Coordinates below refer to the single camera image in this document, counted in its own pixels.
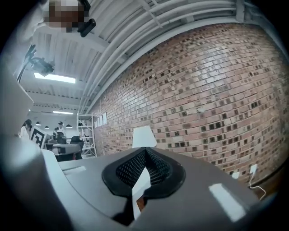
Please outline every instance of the ceiling light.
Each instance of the ceiling light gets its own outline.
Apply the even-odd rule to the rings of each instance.
[[[56,75],[56,74],[48,74],[47,76],[43,76],[39,73],[34,73],[35,78],[37,79],[48,79],[48,80],[56,80],[67,83],[75,83],[75,78],[70,78],[66,76]]]
[[[65,111],[53,111],[53,113],[73,115],[72,112],[65,112]]]

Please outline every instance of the mesh grille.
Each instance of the mesh grille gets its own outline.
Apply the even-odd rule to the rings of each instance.
[[[169,165],[146,150],[117,167],[117,177],[131,188],[136,184],[144,168],[147,168],[151,185],[164,181],[170,175]]]

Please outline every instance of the red brick wall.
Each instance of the red brick wall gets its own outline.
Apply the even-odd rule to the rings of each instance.
[[[133,128],[149,125],[158,148],[196,157],[248,182],[287,157],[288,68],[259,27],[220,24],[177,35],[131,65],[93,112],[98,155],[132,146]]]

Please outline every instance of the dark hair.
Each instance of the dark hair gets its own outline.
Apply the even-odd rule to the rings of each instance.
[[[31,128],[32,128],[32,122],[30,119],[27,119],[24,124],[22,125],[22,127],[25,127],[26,125],[29,127],[29,131],[31,131]]]

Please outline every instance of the electrical socket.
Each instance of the electrical socket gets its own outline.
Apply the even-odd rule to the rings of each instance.
[[[254,164],[254,165],[252,165],[251,168],[250,168],[250,174],[251,174],[251,173],[254,174],[256,171],[257,171],[257,164]]]
[[[238,179],[239,178],[239,175],[240,175],[240,172],[238,171],[238,172],[234,172],[233,174],[232,174],[232,177],[234,178],[234,179]]]

